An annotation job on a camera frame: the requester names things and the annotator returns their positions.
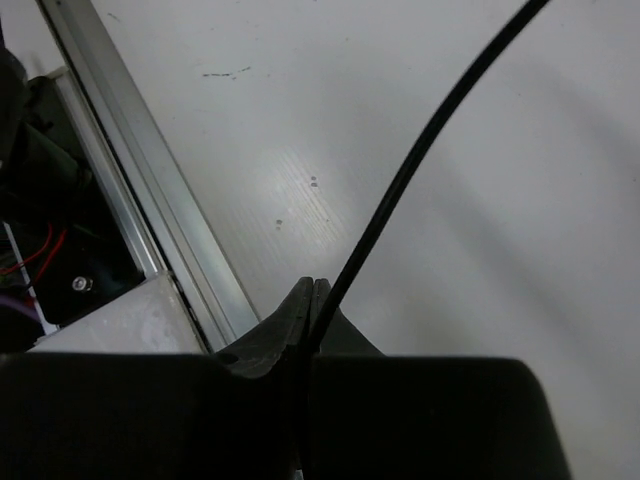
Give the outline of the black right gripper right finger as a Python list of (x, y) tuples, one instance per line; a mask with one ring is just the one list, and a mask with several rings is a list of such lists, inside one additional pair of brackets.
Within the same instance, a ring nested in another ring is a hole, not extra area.
[(391, 356), (336, 314), (309, 363), (308, 479), (567, 479), (545, 392), (514, 358)]

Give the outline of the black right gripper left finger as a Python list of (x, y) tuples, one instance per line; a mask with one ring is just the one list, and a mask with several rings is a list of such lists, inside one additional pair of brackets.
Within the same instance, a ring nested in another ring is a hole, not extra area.
[(313, 281), (214, 354), (1, 359), (5, 479), (292, 479)]

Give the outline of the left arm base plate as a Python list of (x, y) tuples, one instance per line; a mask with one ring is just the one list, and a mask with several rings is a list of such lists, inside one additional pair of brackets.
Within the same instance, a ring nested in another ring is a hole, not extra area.
[(47, 322), (62, 327), (143, 279), (56, 83), (1, 49), (1, 218), (25, 250)]

